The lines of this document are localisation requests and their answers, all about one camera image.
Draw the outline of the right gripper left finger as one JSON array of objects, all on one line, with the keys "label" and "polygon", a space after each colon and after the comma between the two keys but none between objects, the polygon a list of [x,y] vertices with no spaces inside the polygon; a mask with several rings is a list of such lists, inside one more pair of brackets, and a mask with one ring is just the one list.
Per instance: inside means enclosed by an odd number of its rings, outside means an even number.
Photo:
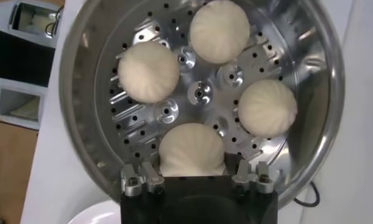
[{"label": "right gripper left finger", "polygon": [[134,169],[132,164],[125,165],[121,170],[121,191],[127,197],[141,195],[144,187],[149,193],[155,194],[163,189],[165,179],[158,174],[149,161],[144,161]]}]

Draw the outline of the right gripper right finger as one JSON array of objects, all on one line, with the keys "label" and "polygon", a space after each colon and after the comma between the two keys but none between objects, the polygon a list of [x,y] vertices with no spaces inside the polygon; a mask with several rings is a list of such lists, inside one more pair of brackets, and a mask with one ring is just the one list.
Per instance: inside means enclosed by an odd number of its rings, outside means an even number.
[{"label": "right gripper right finger", "polygon": [[270,166],[265,161],[259,161],[252,171],[252,166],[242,154],[225,154],[225,173],[231,176],[232,187],[237,194],[247,194],[251,186],[260,194],[274,192],[274,179],[270,174]]}]

